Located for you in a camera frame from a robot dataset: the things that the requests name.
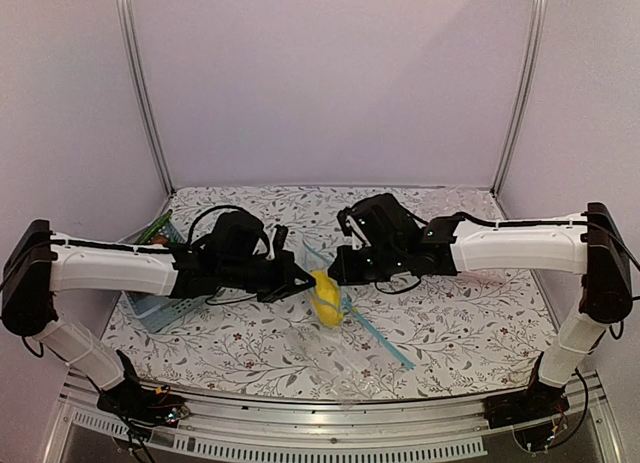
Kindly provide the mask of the yellow mango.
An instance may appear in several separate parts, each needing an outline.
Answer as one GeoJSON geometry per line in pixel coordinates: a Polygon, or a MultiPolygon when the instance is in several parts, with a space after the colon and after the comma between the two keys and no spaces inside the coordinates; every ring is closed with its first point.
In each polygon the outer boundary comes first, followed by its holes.
{"type": "Polygon", "coordinates": [[[341,324],[344,315],[341,311],[341,293],[336,283],[322,270],[314,270],[311,275],[316,280],[311,302],[319,321],[328,327],[341,324]]]}

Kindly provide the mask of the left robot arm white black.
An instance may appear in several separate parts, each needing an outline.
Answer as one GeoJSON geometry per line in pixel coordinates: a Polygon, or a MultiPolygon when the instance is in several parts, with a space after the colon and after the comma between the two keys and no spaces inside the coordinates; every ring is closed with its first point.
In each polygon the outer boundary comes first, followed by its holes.
{"type": "Polygon", "coordinates": [[[80,370],[98,392],[100,410],[126,423],[177,426],[189,415],[185,399],[166,387],[144,388],[130,359],[64,317],[54,297],[90,289],[193,299],[230,288],[272,303],[315,286],[285,249],[285,226],[267,233],[260,219],[235,205],[204,213],[218,216],[209,233],[151,245],[75,239],[52,231],[47,220],[33,221],[3,268],[2,324],[80,370]]]}

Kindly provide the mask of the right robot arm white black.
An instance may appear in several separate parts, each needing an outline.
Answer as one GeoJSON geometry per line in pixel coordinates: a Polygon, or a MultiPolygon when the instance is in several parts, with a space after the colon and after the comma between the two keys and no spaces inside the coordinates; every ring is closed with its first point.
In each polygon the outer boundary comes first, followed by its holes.
{"type": "Polygon", "coordinates": [[[637,299],[631,271],[639,262],[602,203],[541,220],[486,221],[465,212],[423,220],[384,193],[344,208],[338,222],[352,240],[338,247],[328,268],[340,286],[388,282],[401,273],[456,276],[491,269],[580,276],[581,299],[535,360],[526,388],[484,399],[484,418],[492,429],[565,415],[570,378],[637,299]]]}

